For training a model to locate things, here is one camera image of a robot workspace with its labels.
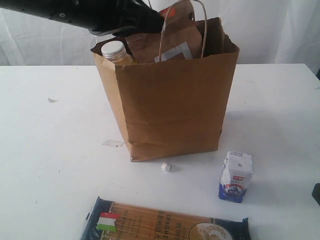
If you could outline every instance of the glass jar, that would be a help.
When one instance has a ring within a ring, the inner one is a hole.
[[[102,56],[115,65],[136,64],[135,59],[127,53],[125,45],[121,41],[110,41],[101,48]]]

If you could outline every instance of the white jar lid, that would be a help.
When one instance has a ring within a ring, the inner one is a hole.
[[[105,58],[114,58],[125,52],[125,45],[121,41],[110,41],[101,48],[101,53]]]

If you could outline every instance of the italian flag label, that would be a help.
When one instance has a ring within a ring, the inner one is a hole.
[[[120,217],[120,214],[102,212],[96,229],[105,230],[110,232],[116,231],[115,221]]]

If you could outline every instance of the paper bag handle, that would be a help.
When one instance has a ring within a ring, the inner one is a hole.
[[[183,2],[183,1],[189,1],[189,0],[179,0],[179,1],[176,1],[174,4],[172,4],[168,11],[166,12],[165,14],[165,18],[164,18],[164,24],[163,24],[163,27],[162,27],[162,31],[161,31],[161,38],[160,38],[160,47],[159,47],[159,62],[162,61],[162,42],[164,40],[164,33],[165,33],[165,30],[166,30],[166,22],[167,22],[167,19],[168,19],[168,15],[169,13],[171,12],[172,8],[179,4],[180,2]],[[203,9],[203,12],[204,12],[204,35],[203,35],[203,43],[202,43],[202,50],[201,50],[201,58],[204,57],[204,53],[205,53],[205,47],[206,47],[206,41],[207,41],[207,30],[208,30],[208,18],[207,18],[207,12],[206,12],[206,8],[205,8],[205,5],[203,4],[202,1],[200,0],[190,0],[190,1],[195,1],[195,2],[198,2],[201,4],[202,6],[202,9]]]

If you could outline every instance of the brown paper bag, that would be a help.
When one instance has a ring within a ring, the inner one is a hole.
[[[119,66],[104,43],[91,51],[133,162],[217,150],[239,54],[220,18],[207,21],[201,59]]]
[[[162,60],[197,59],[201,55],[202,37],[194,21],[194,8],[183,0],[170,9],[162,41]],[[139,64],[159,62],[161,33],[138,33],[125,38]]]

